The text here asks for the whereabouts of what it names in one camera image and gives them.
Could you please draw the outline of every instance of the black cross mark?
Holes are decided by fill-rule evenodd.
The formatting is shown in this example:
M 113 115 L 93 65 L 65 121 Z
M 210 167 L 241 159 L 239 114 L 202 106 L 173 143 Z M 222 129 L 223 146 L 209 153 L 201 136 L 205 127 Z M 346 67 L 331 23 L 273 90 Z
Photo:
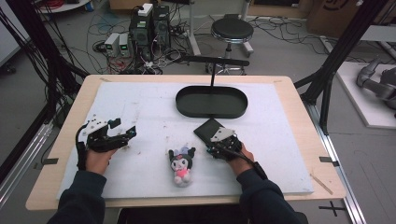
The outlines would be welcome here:
M 334 212 L 334 215 L 337 217 L 337 210 L 341 210 L 341 211 L 345 211 L 346 209 L 343 207 L 334 207 L 334 204 L 332 203 L 332 201 L 330 201 L 330 207 L 327 206 L 320 206 L 319 209 L 330 209 Z

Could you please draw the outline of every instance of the person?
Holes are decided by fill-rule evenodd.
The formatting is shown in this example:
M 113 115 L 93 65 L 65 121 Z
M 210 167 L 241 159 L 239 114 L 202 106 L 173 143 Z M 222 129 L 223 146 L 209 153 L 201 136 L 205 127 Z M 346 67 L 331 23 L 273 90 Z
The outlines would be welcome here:
M 70 189 L 63 192 L 59 201 L 58 211 L 49 220 L 49 224 L 103 223 L 105 201 L 101 197 L 101 194 L 106 183 L 103 174 L 108 166 L 111 155 L 113 155 L 115 151 L 116 150 L 112 150 L 107 153 L 97 153 L 92 150 L 88 151 L 86 163 L 87 170 L 78 171 L 76 173 Z M 244 145 L 242 145 L 242 153 L 254 161 L 253 154 L 247 151 Z M 236 180 L 242 187 L 242 194 L 238 205 L 239 209 L 235 210 L 236 206 L 225 206 L 225 210 L 220 211 L 218 209 L 224 207 L 185 206 L 184 209 L 194 211 L 195 216 L 192 216 L 193 218 L 197 218 L 197 214 L 200 216 L 200 220 L 196 223 L 226 223 L 213 220 L 213 216 L 207 211 L 213 211 L 217 217 L 221 217 L 222 214 L 228 216 L 228 219 L 233 220 L 233 223 L 240 223 L 240 220 L 246 217 L 251 223 L 301 223 L 293 208 L 285 201 L 283 193 L 277 184 L 268 179 L 261 179 L 254 171 L 252 165 L 243 159 L 236 158 L 227 162 L 233 169 Z M 128 220 L 130 218 L 135 219 L 135 221 L 139 220 L 139 218 L 158 218 L 156 215 L 160 215 L 159 223 L 167 223 L 165 220 L 171 218 L 171 216 L 169 216 L 170 214 L 179 214 L 173 207 L 142 209 L 143 210 L 137 213 L 132 212 Z M 141 223 L 155 223 L 152 220 Z

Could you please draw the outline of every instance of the sleeve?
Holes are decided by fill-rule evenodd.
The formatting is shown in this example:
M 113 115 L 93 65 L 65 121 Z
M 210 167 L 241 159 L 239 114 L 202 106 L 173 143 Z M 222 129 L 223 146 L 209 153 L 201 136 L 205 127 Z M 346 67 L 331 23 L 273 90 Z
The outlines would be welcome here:
M 242 185 L 241 210 L 252 223 L 301 223 L 279 186 L 272 181 L 262 180 L 253 169 L 246 170 L 236 180 Z
M 70 189 L 62 193 L 58 211 L 48 223 L 103 223 L 105 183 L 106 178 L 102 175 L 77 171 Z

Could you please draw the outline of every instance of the stuffed doll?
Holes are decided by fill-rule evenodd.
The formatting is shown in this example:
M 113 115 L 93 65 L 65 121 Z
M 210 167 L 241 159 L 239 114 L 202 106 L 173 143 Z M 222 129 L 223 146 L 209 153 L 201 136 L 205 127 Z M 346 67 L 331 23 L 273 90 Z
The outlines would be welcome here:
M 169 150 L 171 168 L 175 172 L 175 183 L 178 187 L 187 187 L 191 182 L 190 170 L 195 147 L 183 147 L 180 150 Z

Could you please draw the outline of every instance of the plush toy's face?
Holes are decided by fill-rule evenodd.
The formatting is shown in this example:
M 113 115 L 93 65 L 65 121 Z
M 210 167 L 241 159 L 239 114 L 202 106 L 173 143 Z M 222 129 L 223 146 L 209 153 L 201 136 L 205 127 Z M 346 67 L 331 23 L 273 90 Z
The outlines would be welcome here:
M 187 169 L 189 166 L 189 161 L 185 158 L 181 158 L 180 160 L 173 160 L 171 163 L 171 167 L 174 171 Z

